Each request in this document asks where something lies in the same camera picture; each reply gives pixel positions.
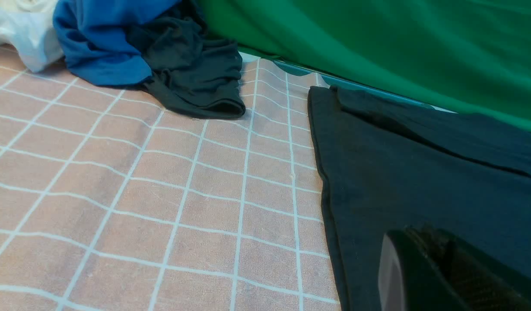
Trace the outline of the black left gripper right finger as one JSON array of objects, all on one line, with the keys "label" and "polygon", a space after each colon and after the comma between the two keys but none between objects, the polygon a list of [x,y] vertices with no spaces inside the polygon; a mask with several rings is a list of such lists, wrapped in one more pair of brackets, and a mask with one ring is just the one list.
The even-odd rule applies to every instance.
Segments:
[{"label": "black left gripper right finger", "polygon": [[415,230],[415,239],[467,311],[531,311],[530,278],[445,230]]}]

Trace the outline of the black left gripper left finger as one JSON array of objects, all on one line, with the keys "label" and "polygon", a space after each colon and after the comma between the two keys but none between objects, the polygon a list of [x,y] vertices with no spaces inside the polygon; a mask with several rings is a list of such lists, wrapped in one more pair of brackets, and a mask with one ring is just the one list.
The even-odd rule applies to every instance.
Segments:
[{"label": "black left gripper left finger", "polygon": [[458,311],[451,293],[429,258],[405,232],[384,234],[378,267],[382,311]]}]

